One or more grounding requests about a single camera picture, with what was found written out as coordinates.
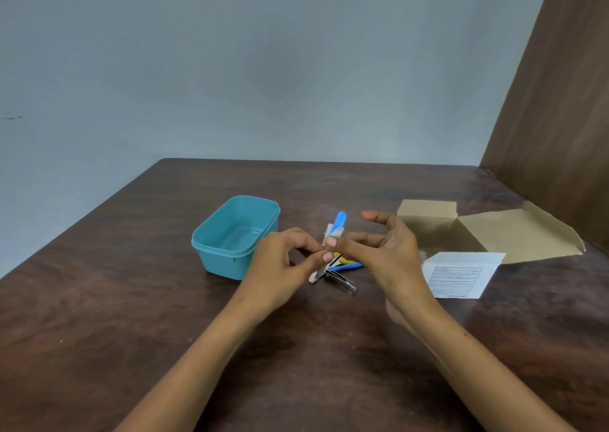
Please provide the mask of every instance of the plastic container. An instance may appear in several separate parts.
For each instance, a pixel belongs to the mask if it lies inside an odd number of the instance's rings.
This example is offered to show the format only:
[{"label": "plastic container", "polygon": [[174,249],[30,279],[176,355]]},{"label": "plastic container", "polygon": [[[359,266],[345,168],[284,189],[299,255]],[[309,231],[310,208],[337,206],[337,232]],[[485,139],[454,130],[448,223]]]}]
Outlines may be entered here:
[{"label": "plastic container", "polygon": [[193,233],[192,245],[205,269],[242,280],[256,241],[277,231],[280,211],[275,201],[253,196],[235,196],[226,201]]}]

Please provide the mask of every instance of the blue handle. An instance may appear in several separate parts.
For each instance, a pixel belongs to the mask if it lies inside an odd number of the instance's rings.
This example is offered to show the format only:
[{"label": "blue handle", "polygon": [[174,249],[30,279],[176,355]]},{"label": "blue handle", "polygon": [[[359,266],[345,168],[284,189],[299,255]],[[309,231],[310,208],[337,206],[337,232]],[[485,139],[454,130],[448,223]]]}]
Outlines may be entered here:
[{"label": "blue handle", "polygon": [[332,225],[332,230],[330,232],[330,234],[332,234],[334,232],[335,229],[337,228],[345,228],[345,221],[346,221],[346,212],[339,212],[338,215],[336,216],[336,220],[334,221],[334,225]]},{"label": "blue handle", "polygon": [[333,272],[340,272],[341,270],[359,269],[361,267],[363,267],[361,263],[354,262],[353,264],[341,264],[335,267],[330,267],[328,270],[332,270]]}]

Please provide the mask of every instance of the wooden table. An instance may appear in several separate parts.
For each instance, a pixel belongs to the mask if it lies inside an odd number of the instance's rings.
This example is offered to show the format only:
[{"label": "wooden table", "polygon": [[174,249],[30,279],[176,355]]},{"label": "wooden table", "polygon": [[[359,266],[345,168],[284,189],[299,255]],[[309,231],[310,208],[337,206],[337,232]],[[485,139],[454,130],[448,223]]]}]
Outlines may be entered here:
[{"label": "wooden table", "polygon": [[[236,289],[190,240],[238,194],[278,201],[280,229],[316,237],[339,210],[360,229],[361,210],[403,198],[461,215],[522,201],[476,167],[164,159],[0,280],[0,429],[115,427]],[[349,276],[357,294],[305,284],[259,326],[198,429],[480,429],[369,273]],[[442,305],[575,427],[609,425],[608,258],[501,266],[480,300]]]}]

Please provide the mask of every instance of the person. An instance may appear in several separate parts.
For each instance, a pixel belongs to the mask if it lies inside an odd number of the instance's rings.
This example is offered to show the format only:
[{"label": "person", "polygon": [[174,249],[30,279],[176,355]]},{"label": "person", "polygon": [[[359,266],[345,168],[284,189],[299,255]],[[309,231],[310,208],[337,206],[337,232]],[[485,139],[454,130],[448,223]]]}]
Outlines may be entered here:
[{"label": "person", "polygon": [[[116,430],[192,431],[239,345],[337,251],[370,270],[385,293],[389,317],[426,347],[483,428],[573,431],[438,304],[422,275],[416,238],[407,226],[388,213],[367,211],[362,218],[383,223],[387,234],[330,237],[330,251],[300,228],[259,240],[247,274],[228,304]],[[310,255],[290,266],[287,253],[292,249]]]}]

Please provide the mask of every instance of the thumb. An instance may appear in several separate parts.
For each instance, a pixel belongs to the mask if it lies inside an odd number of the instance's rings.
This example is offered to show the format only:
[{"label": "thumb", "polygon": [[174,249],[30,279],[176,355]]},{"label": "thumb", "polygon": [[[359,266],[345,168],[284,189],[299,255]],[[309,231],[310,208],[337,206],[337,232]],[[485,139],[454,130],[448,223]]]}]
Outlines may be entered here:
[{"label": "thumb", "polygon": [[318,251],[308,256],[300,264],[296,265],[293,270],[296,272],[298,278],[302,278],[303,281],[307,279],[313,272],[316,272],[325,264],[329,263],[334,258],[334,254],[330,251],[323,250]]},{"label": "thumb", "polygon": [[326,246],[328,246],[331,251],[336,251],[343,256],[348,256],[350,259],[355,259],[368,268],[369,262],[375,252],[373,247],[356,243],[351,239],[335,236],[330,236],[326,239]]}]

